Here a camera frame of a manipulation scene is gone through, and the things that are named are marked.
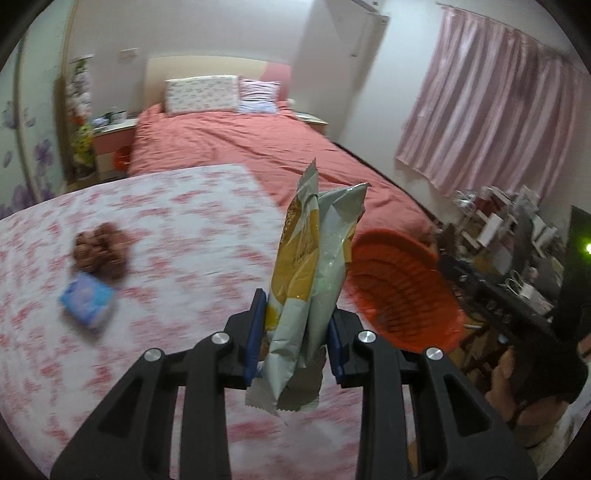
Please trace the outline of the person's right hand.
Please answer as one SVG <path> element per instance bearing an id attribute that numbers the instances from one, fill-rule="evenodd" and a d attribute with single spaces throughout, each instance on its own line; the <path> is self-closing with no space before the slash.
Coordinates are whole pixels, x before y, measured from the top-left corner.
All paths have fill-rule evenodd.
<path id="1" fill-rule="evenodd" d="M 533 363 L 514 347 L 501 356 L 485 398 L 507 424 L 513 427 L 555 424 L 566 412 L 568 403 L 548 394 L 545 375 L 539 379 L 537 373 Z"/>

